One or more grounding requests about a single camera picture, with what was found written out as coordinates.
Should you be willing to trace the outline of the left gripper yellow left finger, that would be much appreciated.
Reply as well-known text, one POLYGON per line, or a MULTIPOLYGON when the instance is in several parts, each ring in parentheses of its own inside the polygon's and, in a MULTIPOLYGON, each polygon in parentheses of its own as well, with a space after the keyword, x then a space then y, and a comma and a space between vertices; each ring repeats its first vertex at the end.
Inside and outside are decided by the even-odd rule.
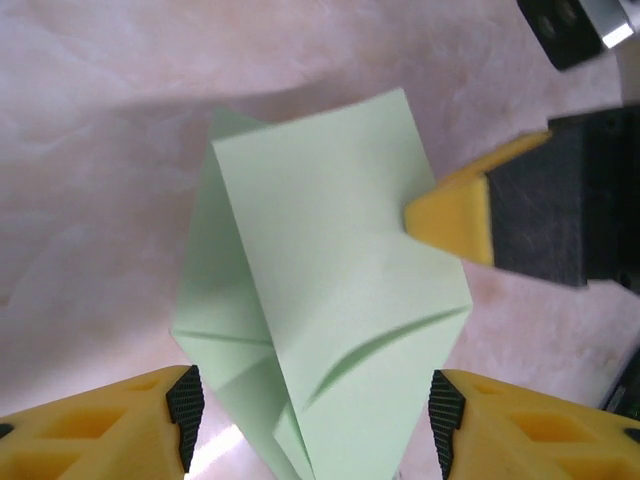
POLYGON ((195 365, 177 365, 1 420, 4 479, 182 479, 205 401, 195 365))

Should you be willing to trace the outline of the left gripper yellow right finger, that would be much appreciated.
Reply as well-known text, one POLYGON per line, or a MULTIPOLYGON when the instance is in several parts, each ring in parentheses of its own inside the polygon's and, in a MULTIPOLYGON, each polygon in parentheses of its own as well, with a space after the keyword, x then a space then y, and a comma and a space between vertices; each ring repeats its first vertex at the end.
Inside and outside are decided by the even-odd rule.
POLYGON ((463 370, 437 370, 429 420, 445 479, 636 479, 639 422, 463 370))

